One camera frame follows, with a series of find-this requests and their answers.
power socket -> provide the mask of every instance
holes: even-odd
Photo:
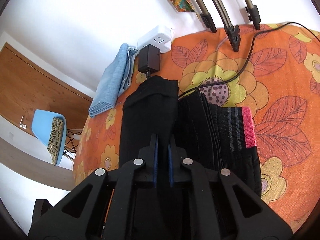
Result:
[[[173,29],[165,25],[158,25],[138,39],[137,49],[140,50],[150,44],[158,48],[161,53],[166,53],[171,50],[172,41]]]

black cable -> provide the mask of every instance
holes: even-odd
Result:
[[[282,29],[283,27],[289,25],[289,24],[297,24],[297,25],[300,25],[301,27],[305,28],[306,30],[308,30],[319,42],[320,42],[320,39],[311,31],[309,30],[307,27],[303,26],[302,24],[300,23],[297,23],[297,22],[288,22],[284,25],[281,25],[280,27],[277,27],[275,29],[270,29],[270,30],[266,30],[266,31],[261,31],[261,32],[258,32],[256,33],[254,36],[253,36],[253,39],[252,39],[252,44],[251,44],[251,48],[250,48],[250,52],[249,52],[249,55],[247,57],[247,60],[245,61],[243,67],[240,69],[240,71],[232,78],[226,80],[226,81],[221,81],[221,82],[216,82],[216,83],[211,83],[211,84],[203,84],[203,85],[199,85],[197,87],[194,87],[194,88],[191,88],[185,92],[183,92],[181,95],[179,95],[179,98],[183,97],[184,95],[194,91],[194,90],[197,90],[199,88],[203,88],[203,87],[211,87],[211,86],[216,86],[216,85],[223,85],[223,84],[226,84],[226,83],[229,83],[233,80],[235,80],[237,77],[239,77],[241,75],[241,73],[245,70],[247,64],[249,63],[250,61],[250,57],[252,55],[252,51],[253,51],[253,47],[254,47],[254,42],[255,42],[255,39],[258,35],[260,34],[263,34],[263,33],[270,33],[270,32],[274,32],[274,31],[277,31],[277,30],[280,30]]]

gray stripe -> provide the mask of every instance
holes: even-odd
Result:
[[[232,137],[232,124],[231,124],[231,108],[228,107],[228,125],[229,125],[229,140],[230,140],[230,151],[234,152],[233,137]]]
[[[238,150],[241,150],[241,141],[240,141],[240,127],[239,127],[239,115],[238,115],[238,108],[235,109],[236,113],[236,131],[237,131],[237,143],[238,143]]]

wooden door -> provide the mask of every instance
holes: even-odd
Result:
[[[33,136],[36,109],[63,114],[67,128],[83,129],[90,98],[10,49],[6,44],[0,53],[0,114],[17,127],[24,116],[25,131]]]

light blue denim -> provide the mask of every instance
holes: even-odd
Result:
[[[124,43],[114,61],[104,70],[89,108],[91,117],[116,105],[117,98],[131,86],[133,63],[138,50]]]

